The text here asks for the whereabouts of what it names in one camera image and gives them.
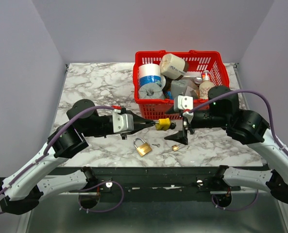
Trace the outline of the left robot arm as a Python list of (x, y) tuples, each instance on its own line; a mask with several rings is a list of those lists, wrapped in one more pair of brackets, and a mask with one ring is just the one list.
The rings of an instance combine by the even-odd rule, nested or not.
[(128, 135), (156, 124), (124, 107), (96, 106), (87, 99), (76, 102), (67, 111), (67, 116), (69, 121), (49, 136), (29, 162), (11, 176), (0, 178), (0, 215), (27, 213), (52, 195), (97, 190), (106, 182), (101, 182), (88, 167), (52, 179), (46, 179), (46, 176), (86, 149), (86, 137), (119, 134), (125, 140)]

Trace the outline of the yellow black padlock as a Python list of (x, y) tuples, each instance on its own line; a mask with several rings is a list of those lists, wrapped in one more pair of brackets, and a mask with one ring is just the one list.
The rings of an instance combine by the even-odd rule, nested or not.
[(174, 130), (176, 128), (176, 123), (172, 122), (169, 118), (162, 118), (158, 119), (155, 128), (157, 131)]

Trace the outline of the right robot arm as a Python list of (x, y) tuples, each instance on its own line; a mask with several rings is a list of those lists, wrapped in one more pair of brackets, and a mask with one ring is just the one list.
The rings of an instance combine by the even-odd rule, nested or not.
[(228, 87), (215, 86), (208, 91), (208, 101), (193, 107), (185, 96), (174, 99), (166, 114), (178, 113), (183, 118), (183, 129), (167, 136), (167, 140), (188, 144), (187, 132), (200, 128), (222, 128), (227, 136), (256, 151), (268, 163), (269, 170), (246, 170), (232, 166), (219, 166), (208, 185), (216, 191), (244, 186), (270, 193), (288, 204), (288, 149), (275, 134), (269, 102), (265, 102), (270, 120), (259, 113), (239, 107), (238, 94)]

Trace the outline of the small brass padlock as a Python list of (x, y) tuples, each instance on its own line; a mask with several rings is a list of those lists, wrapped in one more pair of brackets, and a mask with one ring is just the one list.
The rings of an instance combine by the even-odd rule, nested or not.
[(173, 145), (171, 148), (173, 151), (178, 151), (182, 149), (184, 146), (185, 146), (184, 144), (177, 144), (177, 145)]

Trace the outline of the large brass padlock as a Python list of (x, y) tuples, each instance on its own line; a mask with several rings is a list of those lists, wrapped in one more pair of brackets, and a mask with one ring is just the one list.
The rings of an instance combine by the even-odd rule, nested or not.
[(143, 157), (152, 151), (151, 146), (142, 138), (135, 138), (133, 141), (133, 145), (138, 152), (138, 154)]

